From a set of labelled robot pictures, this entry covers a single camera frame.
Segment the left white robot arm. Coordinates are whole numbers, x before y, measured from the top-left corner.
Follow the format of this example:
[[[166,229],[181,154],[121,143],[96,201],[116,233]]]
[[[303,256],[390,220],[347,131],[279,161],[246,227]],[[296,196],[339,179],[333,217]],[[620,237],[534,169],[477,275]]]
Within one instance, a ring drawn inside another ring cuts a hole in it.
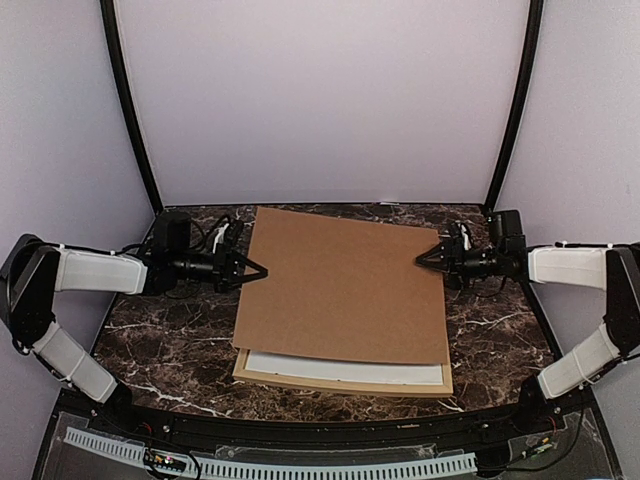
[[[103,405],[103,421],[120,436],[131,436],[141,427],[141,415],[129,405],[130,389],[60,325],[55,296],[66,291],[157,296],[181,280],[208,283],[226,293],[267,275],[265,267],[225,238],[207,252],[183,239],[149,240],[130,253],[49,243],[25,234],[1,267],[1,319],[20,354],[35,355],[59,381]]]

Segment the brown backing board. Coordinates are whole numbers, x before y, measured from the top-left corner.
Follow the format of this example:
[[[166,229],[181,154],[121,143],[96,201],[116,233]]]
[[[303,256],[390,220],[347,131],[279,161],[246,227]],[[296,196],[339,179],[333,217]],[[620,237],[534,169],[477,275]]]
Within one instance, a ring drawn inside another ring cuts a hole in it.
[[[258,209],[250,258],[266,278],[241,289],[238,349],[317,359],[448,360],[439,273],[416,265],[433,229]]]

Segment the blue landscape photo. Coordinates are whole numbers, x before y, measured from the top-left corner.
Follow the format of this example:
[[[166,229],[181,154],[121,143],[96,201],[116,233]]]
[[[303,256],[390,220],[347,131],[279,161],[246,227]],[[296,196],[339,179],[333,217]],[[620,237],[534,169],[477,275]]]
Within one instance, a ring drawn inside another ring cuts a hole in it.
[[[241,349],[235,374],[288,384],[352,384],[444,387],[451,384],[448,364],[389,364],[339,361]]]

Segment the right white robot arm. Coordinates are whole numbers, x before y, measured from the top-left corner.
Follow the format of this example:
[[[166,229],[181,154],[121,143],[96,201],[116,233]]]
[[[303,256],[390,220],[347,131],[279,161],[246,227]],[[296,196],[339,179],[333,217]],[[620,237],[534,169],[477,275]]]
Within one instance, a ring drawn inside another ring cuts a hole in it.
[[[536,284],[598,289],[606,294],[602,323],[581,343],[534,377],[533,390],[510,413],[521,434],[534,432],[549,416],[546,401],[592,384],[598,375],[639,356],[639,246],[604,244],[466,249],[453,237],[417,256],[415,263],[440,272],[462,289],[490,276]]]

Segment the light wooden picture frame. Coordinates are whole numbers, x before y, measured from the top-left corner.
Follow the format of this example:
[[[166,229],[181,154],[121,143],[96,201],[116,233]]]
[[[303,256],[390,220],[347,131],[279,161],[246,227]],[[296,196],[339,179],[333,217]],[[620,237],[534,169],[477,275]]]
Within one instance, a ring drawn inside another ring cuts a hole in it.
[[[313,359],[241,349],[233,377],[287,389],[348,395],[446,398],[453,394],[451,366]]]

